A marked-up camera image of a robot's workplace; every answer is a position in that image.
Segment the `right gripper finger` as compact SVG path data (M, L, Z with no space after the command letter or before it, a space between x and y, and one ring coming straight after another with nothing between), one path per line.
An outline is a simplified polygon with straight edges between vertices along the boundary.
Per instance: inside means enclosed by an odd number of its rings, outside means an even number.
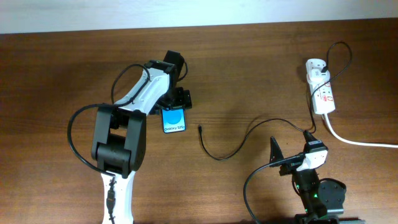
M306 143L317 141L317 139L308 130L305 130L303 132L303 136L305 138Z
M275 137L270 137L271 151L270 151L270 159L269 162L274 165L281 165L284 157L280 146L278 145Z

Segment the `blue screen smartphone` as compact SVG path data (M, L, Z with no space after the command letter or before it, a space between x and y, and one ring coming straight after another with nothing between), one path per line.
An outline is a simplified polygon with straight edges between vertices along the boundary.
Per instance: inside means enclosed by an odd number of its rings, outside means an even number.
M162 110L162 124L163 131L166 134L185 131L186 122L184 109Z

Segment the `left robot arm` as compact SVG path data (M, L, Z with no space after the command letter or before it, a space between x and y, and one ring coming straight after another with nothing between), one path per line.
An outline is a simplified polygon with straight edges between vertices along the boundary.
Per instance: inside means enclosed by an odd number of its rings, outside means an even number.
M169 50L163 60L150 60L142 76L115 108L99 108L91 156L102 172L103 223L133 223L132 187L146 153L147 117L160 114L165 133L184 131L190 92L178 87L187 68L183 56Z

